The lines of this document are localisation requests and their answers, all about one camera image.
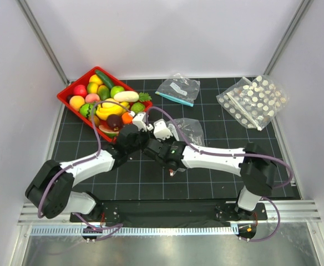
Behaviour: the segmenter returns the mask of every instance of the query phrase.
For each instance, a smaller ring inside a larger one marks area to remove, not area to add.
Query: watermelon slice
[[[108,126],[105,126],[105,125],[100,125],[99,130],[101,132],[103,132],[104,134],[106,134],[111,139],[113,137],[116,137],[119,134],[118,131],[114,131],[114,130],[110,129]]]

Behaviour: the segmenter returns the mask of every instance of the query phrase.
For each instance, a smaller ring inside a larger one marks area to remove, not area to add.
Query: red tray
[[[76,110],[74,110],[68,102],[66,102],[66,98],[68,95],[72,95],[73,94],[73,89],[74,87],[76,87],[77,85],[84,85],[85,87],[87,87],[88,83],[89,83],[89,79],[91,76],[93,76],[95,74],[95,70],[99,69],[100,71],[102,71],[105,75],[107,75],[112,82],[116,85],[116,86],[122,86],[124,87],[125,90],[133,90],[132,88],[130,88],[129,86],[127,86],[125,83],[121,82],[120,80],[118,80],[117,78],[115,78],[114,76],[110,75],[108,72],[106,72],[105,70],[103,70],[102,68],[96,66],[95,68],[91,69],[90,71],[88,71],[87,73],[85,73],[81,78],[79,78],[78,80],[76,80],[74,83],[72,83],[70,86],[68,86],[67,88],[65,88],[63,91],[61,91],[59,94],[57,94],[57,98],[63,102],[63,104],[65,106],[67,106],[67,108],[69,110],[71,110],[72,112],[74,112],[76,114],[76,116],[78,116],[79,118],[81,118],[83,120],[83,122],[85,122],[87,125],[89,125],[91,128],[93,128],[92,122],[90,122],[90,120],[88,120],[87,118],[85,118],[83,115],[81,115],[79,112],[77,112]],[[143,102],[143,104],[145,105],[145,111],[150,108],[152,106],[151,101],[145,101]],[[110,137],[108,137],[106,134],[104,134],[102,131],[100,131],[98,128],[98,134],[100,136],[102,136],[103,138],[105,138],[107,141],[111,142],[113,141],[113,139],[111,139]]]

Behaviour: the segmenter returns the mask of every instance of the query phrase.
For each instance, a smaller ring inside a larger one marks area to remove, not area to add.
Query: bag of white tablets
[[[216,98],[242,126],[259,131],[288,102],[283,87],[267,75],[258,76],[253,81],[243,77]]]

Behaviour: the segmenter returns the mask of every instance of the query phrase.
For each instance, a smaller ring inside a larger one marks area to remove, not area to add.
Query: paper label
[[[177,93],[181,94],[181,95],[184,95],[186,96],[187,95],[187,92],[185,90],[182,90],[180,88],[180,86],[178,86],[177,84],[175,84],[174,82],[172,82],[170,84],[171,88],[174,89]]]

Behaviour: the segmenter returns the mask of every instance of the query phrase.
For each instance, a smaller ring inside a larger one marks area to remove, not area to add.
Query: carrot
[[[123,113],[121,118],[124,124],[131,124],[133,122],[133,117],[128,112]]]

